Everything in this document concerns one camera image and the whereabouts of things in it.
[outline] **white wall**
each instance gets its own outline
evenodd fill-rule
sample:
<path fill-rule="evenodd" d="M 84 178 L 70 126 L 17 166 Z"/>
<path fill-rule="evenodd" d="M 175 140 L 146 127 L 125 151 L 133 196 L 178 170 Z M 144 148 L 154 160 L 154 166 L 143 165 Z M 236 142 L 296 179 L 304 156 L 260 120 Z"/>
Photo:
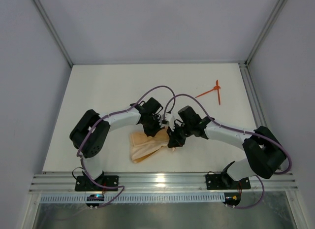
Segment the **white wall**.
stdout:
<path fill-rule="evenodd" d="M 31 0 L 0 0 L 0 222 L 21 221 L 45 160 L 70 67 Z"/>
<path fill-rule="evenodd" d="M 250 65 L 263 109 L 315 215 L 315 0 L 288 0 Z"/>
<path fill-rule="evenodd" d="M 74 64 L 245 60 L 277 0 L 41 0 Z"/>

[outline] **beige cloth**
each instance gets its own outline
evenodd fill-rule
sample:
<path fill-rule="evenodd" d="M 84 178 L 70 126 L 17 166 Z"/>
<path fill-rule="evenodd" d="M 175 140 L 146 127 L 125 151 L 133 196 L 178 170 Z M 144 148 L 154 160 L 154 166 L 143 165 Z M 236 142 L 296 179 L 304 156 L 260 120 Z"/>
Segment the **beige cloth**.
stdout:
<path fill-rule="evenodd" d="M 130 135 L 130 157 L 134 163 L 157 153 L 161 148 L 167 147 L 169 141 L 166 129 L 160 130 L 154 137 L 147 137 L 143 132 L 134 132 Z"/>

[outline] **robotic arm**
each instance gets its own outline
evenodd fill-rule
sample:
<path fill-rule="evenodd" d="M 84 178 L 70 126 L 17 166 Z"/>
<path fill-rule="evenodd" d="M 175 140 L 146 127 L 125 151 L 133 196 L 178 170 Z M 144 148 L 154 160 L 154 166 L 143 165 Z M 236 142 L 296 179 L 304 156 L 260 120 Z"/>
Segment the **robotic arm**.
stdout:
<path fill-rule="evenodd" d="M 266 127 L 260 126 L 255 130 L 232 126 L 229 126 L 230 129 L 221 128 L 221 125 L 227 125 L 216 120 L 220 124 L 218 126 L 208 117 L 201 119 L 190 106 L 182 108 L 178 114 L 182 119 L 182 122 L 178 120 L 181 124 L 179 125 L 174 121 L 173 127 L 169 127 L 167 130 L 170 137 L 169 148 L 183 146 L 186 138 L 194 135 L 204 139 L 222 141 L 245 151 L 247 158 L 230 163 L 220 174 L 222 182 L 228 189 L 249 176 L 258 175 L 269 179 L 286 159 L 285 154 L 274 144 L 255 135 L 247 134 L 254 132 L 279 143 Z M 239 129 L 244 132 L 239 133 L 232 129 Z"/>
<path fill-rule="evenodd" d="M 81 151 L 83 165 L 91 178 L 95 180 L 103 173 L 96 155 L 102 149 L 110 131 L 124 126 L 142 124 L 143 131 L 147 136 L 155 136 L 162 129 L 161 116 L 159 115 L 161 110 L 163 110 L 161 104 L 154 98 L 150 98 L 147 102 L 141 102 L 128 112 L 109 116 L 99 122 Z M 105 116 L 105 114 L 99 115 L 92 109 L 83 115 L 70 134 L 70 139 L 76 149 L 79 149 L 90 128 L 100 119 L 100 116 Z"/>

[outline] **white cable tray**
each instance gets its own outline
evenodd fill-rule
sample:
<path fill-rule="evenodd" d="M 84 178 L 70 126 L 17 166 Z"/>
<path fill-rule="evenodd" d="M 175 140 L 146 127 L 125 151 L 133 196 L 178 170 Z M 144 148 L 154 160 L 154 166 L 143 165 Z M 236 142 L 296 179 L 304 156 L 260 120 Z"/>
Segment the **white cable tray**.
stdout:
<path fill-rule="evenodd" d="M 100 203 L 87 201 L 91 194 L 46 194 L 41 196 L 40 203 Z M 105 194 L 104 202 L 115 195 Z M 192 203 L 192 202 L 224 202 L 224 193 L 165 193 L 165 194 L 123 194 L 113 203 Z"/>

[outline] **orange plastic piece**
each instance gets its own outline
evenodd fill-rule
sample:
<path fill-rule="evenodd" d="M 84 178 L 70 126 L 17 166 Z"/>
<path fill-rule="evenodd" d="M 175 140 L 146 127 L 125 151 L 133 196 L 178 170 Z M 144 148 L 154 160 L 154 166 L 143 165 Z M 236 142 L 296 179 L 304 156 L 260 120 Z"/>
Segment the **orange plastic piece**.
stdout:
<path fill-rule="evenodd" d="M 202 93 L 202 94 L 200 94 L 200 95 L 196 96 L 195 98 L 198 98 L 198 97 L 203 96 L 203 95 L 205 95 L 205 94 L 207 94 L 207 93 L 210 93 L 210 92 L 211 92 L 211 91 L 213 91 L 213 90 L 217 90 L 217 91 L 218 91 L 218 100 L 219 100 L 219 105 L 221 105 L 221 98 L 220 98 L 220 92 L 219 92 L 219 89 L 221 89 L 221 87 L 219 86 L 219 80 L 217 80 L 217 81 L 216 81 L 216 86 L 215 86 L 215 87 L 213 87 L 213 89 L 211 89 L 211 90 L 209 90 L 209 91 L 207 91 L 207 92 L 204 92 L 204 93 Z"/>

